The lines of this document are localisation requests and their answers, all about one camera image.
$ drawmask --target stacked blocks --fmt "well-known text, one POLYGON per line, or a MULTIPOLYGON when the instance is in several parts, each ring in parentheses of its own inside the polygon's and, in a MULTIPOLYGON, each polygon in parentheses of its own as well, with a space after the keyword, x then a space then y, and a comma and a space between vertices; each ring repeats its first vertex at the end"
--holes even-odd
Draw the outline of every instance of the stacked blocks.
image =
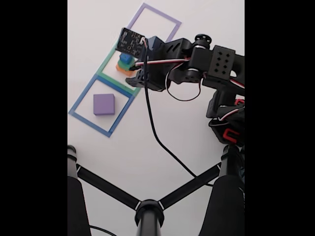
POLYGON ((128 54, 121 53, 119 56, 119 61, 116 65, 116 69, 125 75, 131 77, 134 72, 130 71, 130 67, 134 64, 134 58, 128 54))
POLYGON ((94 115, 114 115, 115 97, 113 94, 94 94, 93 99, 94 115))

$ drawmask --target green block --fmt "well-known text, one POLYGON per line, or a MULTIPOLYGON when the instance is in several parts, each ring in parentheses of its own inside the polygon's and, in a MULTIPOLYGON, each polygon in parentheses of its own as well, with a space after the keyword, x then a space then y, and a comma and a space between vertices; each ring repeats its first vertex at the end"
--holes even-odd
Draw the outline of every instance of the green block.
POLYGON ((129 64, 123 63, 121 60, 118 61, 118 66, 124 70, 129 70, 130 67, 133 66, 133 64, 134 64, 134 59, 132 59, 129 64))

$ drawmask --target orange block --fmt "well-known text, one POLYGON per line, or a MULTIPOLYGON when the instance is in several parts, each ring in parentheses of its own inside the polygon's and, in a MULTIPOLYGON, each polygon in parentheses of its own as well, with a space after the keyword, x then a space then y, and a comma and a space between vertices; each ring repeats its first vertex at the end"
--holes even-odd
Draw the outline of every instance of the orange block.
POLYGON ((124 69, 121 69, 119 66, 118 66, 118 64, 116 65, 116 70, 118 70, 119 72, 122 72, 122 73, 124 73, 125 75, 127 75, 128 77, 131 77, 131 76, 133 76, 133 74, 134 74, 134 71, 130 71, 130 70, 124 70, 124 69))

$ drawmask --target purple cube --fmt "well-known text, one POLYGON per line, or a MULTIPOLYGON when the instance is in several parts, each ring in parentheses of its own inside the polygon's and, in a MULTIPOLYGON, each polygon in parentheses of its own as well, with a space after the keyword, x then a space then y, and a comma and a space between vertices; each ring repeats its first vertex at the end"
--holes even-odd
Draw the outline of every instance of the purple cube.
POLYGON ((94 115, 114 115, 115 97, 113 94, 94 94, 94 115))

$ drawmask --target robotic arm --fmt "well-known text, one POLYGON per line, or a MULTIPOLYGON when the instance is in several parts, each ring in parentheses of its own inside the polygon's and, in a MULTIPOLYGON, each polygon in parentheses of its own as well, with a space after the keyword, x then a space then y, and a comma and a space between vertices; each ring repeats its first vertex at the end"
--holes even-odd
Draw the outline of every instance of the robotic arm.
POLYGON ((245 96, 245 57, 217 45, 210 50, 211 42, 209 36, 199 34, 193 43, 185 38, 164 43, 156 36, 147 40, 123 28, 116 49, 142 59, 130 69, 139 69, 136 76, 126 78, 133 87, 145 86, 141 67, 146 53, 148 89, 168 90, 171 82, 199 83, 217 89, 206 114, 212 118, 209 126, 221 143, 242 147, 245 144, 245 101, 236 99, 236 95, 245 96))

